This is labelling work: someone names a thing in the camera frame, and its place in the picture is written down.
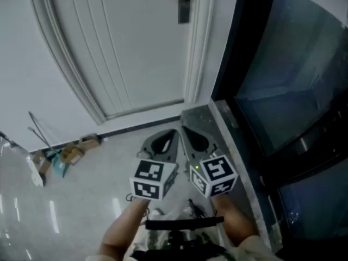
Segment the steel door lock plate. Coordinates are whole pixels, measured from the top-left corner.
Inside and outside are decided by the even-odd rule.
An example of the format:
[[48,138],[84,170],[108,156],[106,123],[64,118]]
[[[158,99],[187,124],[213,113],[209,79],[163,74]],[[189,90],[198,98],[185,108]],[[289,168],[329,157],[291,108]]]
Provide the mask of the steel door lock plate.
[[191,0],[178,0],[178,2],[178,23],[189,23]]

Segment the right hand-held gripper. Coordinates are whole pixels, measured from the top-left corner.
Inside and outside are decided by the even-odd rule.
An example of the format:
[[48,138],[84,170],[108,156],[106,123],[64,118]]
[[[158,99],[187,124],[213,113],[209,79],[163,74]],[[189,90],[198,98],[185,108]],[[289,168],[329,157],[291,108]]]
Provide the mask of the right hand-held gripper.
[[233,189],[238,173],[225,154],[215,152],[218,144],[211,134],[195,127],[181,126],[181,140],[189,181],[205,198]]

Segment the brown cardboard box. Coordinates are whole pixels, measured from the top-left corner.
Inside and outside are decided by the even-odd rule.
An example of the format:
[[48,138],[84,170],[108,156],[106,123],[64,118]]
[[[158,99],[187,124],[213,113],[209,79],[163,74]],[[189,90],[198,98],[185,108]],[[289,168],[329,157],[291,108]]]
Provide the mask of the brown cardboard box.
[[96,134],[89,134],[79,139],[77,147],[82,151],[87,151],[100,145],[101,141],[99,137]]
[[38,150],[32,158],[32,161],[40,174],[46,174],[51,162],[46,158],[42,150]]
[[74,143],[67,144],[60,153],[60,160],[63,163],[75,165],[82,157],[84,152]]

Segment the dark stone plinth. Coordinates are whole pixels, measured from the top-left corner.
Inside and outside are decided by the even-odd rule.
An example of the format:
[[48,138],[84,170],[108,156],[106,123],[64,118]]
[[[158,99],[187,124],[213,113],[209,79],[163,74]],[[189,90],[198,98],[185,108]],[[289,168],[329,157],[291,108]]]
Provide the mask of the dark stone plinth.
[[236,186],[229,193],[232,201],[251,220],[261,239],[273,252],[277,252],[272,225],[276,222],[268,193],[260,175],[250,169],[248,149],[243,134],[225,101],[209,101],[207,105],[182,112],[181,123],[195,131],[213,136],[218,152],[226,154],[239,174]]

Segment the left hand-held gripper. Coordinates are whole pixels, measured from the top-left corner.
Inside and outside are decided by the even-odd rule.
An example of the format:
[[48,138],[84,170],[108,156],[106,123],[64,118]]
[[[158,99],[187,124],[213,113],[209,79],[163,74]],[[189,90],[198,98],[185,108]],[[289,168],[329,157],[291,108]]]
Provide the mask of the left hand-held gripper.
[[177,176],[179,166],[171,162],[176,161],[178,145],[179,132],[176,129],[162,130],[144,141],[140,155],[147,159],[134,159],[129,178],[134,197],[155,201],[164,199]]

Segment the white panelled door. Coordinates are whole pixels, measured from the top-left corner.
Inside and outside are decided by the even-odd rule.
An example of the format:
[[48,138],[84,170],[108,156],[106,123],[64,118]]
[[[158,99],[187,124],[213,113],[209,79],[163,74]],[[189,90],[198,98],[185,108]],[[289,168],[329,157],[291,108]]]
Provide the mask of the white panelled door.
[[119,117],[134,113],[143,113],[153,109],[163,109],[176,104],[190,104],[197,101],[215,0],[191,0],[190,21],[184,23],[189,25],[189,35],[183,102],[125,112],[110,119],[105,117],[69,50],[54,9],[53,0],[31,0],[31,2],[42,36],[53,59],[71,91],[97,125],[103,125]]

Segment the person's left forearm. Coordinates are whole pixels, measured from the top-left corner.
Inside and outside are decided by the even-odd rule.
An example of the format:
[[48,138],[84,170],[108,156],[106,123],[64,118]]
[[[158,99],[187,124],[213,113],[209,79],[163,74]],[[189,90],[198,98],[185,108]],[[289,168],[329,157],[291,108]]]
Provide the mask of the person's left forearm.
[[98,254],[122,261],[131,246],[150,200],[135,198],[105,232]]

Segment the person's right forearm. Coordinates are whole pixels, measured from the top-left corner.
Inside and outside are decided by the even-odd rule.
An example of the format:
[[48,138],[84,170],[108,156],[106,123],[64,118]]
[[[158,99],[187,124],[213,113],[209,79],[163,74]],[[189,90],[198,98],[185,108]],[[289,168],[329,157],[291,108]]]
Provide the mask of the person's right forearm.
[[226,194],[212,198],[212,203],[218,216],[223,216],[223,227],[234,246],[239,246],[244,240],[258,235],[253,223],[231,201]]

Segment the person's light clothing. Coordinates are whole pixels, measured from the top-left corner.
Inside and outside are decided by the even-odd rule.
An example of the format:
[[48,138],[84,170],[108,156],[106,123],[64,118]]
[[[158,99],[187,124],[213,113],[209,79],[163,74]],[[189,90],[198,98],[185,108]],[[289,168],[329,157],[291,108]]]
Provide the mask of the person's light clothing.
[[[148,250],[164,250],[169,248],[169,231],[151,231],[139,226],[136,236],[128,248],[122,261],[143,261],[144,253]],[[201,228],[194,231],[184,230],[185,241],[197,240],[205,244],[211,242],[222,246],[226,252],[206,261],[281,261],[264,244],[259,235],[251,236],[239,246],[234,246],[229,240],[223,223],[214,227]],[[87,256],[85,261],[116,261],[109,256],[97,253]]]

